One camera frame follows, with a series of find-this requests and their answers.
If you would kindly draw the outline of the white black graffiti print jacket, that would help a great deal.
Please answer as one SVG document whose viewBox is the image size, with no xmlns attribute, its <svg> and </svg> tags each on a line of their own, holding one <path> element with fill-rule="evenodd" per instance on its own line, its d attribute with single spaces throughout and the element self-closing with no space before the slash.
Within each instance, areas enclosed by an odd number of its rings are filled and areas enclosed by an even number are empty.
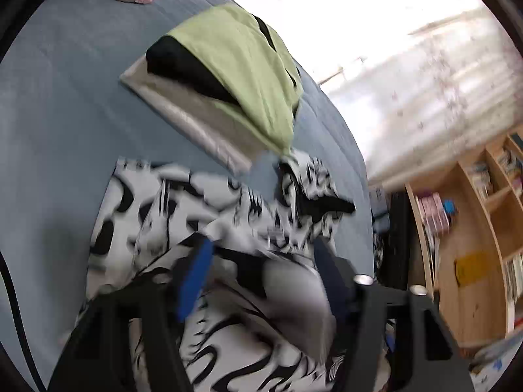
<svg viewBox="0 0 523 392">
<path fill-rule="evenodd" d="M 278 198 L 175 164 L 120 159 L 91 236 L 86 299 L 168 283 L 195 391 L 329 391 L 343 360 L 341 285 L 316 250 L 344 215 L 323 163 L 282 157 Z"/>
</svg>

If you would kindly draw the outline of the black white patterned clothes pile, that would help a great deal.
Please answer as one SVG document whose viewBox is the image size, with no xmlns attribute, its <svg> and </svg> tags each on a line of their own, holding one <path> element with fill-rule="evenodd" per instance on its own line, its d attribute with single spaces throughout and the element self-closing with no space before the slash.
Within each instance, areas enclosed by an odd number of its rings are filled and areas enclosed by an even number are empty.
<svg viewBox="0 0 523 392">
<path fill-rule="evenodd" d="M 386 193 L 383 187 L 370 191 L 375 279 L 383 286 L 404 289 L 407 284 L 405 189 Z"/>
</svg>

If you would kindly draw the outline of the wooden bookshelf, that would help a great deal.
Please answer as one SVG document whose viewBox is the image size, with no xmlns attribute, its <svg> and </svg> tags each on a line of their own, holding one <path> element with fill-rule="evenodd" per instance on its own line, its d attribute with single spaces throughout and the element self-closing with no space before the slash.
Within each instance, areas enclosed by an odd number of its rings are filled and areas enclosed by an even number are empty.
<svg viewBox="0 0 523 392">
<path fill-rule="evenodd" d="M 420 281 L 463 349 L 522 330 L 522 128 L 405 185 Z"/>
</svg>

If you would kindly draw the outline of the blue grey bed sheet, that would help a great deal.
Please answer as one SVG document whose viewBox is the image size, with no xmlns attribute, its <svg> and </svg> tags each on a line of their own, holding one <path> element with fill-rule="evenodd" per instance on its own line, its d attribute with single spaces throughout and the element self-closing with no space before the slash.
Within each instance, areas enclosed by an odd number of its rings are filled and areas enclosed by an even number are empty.
<svg viewBox="0 0 523 392">
<path fill-rule="evenodd" d="M 156 39 L 228 0 L 43 0 L 1 62 L 1 251 L 43 382 L 84 299 L 119 157 L 226 174 L 119 80 Z"/>
</svg>

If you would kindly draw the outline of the cream white folded garment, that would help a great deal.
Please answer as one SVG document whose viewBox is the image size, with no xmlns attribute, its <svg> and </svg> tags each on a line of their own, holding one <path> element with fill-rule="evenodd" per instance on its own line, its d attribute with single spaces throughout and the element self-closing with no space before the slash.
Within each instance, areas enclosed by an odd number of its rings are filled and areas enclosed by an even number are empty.
<svg viewBox="0 0 523 392">
<path fill-rule="evenodd" d="M 235 174 L 248 172 L 268 148 L 246 126 L 182 84 L 147 72 L 140 57 L 120 76 L 166 121 Z"/>
</svg>

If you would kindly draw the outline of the white floral curtain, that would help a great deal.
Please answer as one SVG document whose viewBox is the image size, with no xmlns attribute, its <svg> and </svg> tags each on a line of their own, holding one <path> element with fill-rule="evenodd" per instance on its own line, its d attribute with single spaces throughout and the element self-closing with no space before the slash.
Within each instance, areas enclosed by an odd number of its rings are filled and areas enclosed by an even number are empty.
<svg viewBox="0 0 523 392">
<path fill-rule="evenodd" d="M 329 96 L 393 186 L 522 121 L 522 58 L 481 0 L 235 0 Z"/>
</svg>

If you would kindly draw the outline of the light green folded garment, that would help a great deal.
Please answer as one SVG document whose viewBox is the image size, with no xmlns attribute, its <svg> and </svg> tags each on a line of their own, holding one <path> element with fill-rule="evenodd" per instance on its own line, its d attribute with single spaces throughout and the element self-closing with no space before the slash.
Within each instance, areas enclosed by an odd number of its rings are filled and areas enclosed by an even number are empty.
<svg viewBox="0 0 523 392">
<path fill-rule="evenodd" d="M 278 33 L 235 4 L 183 21 L 145 54 L 147 71 L 210 102 L 211 119 L 234 121 L 264 148 L 289 151 L 303 87 Z"/>
</svg>

